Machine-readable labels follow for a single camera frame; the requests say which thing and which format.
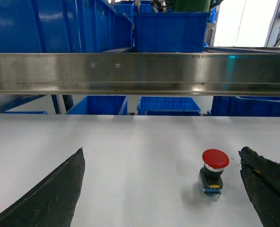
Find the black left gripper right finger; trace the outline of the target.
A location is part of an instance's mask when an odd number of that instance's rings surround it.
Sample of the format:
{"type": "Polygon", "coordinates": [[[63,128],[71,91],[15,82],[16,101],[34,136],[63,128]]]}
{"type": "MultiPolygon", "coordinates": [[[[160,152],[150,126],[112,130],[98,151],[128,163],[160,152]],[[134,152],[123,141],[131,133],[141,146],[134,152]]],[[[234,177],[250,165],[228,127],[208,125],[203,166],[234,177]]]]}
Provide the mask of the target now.
{"type": "Polygon", "coordinates": [[[260,156],[249,147],[238,153],[241,178],[262,225],[280,227],[280,163],[260,156]]]}

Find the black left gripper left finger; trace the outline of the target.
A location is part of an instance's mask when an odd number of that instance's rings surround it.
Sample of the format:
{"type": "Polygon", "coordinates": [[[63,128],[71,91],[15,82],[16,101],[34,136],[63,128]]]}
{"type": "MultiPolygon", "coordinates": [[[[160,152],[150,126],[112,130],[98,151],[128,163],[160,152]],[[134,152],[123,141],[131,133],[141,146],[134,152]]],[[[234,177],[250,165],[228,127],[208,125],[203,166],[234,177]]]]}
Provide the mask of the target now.
{"type": "Polygon", "coordinates": [[[0,227],[69,227],[81,194],[85,159],[80,148],[0,213],[0,227]]]}

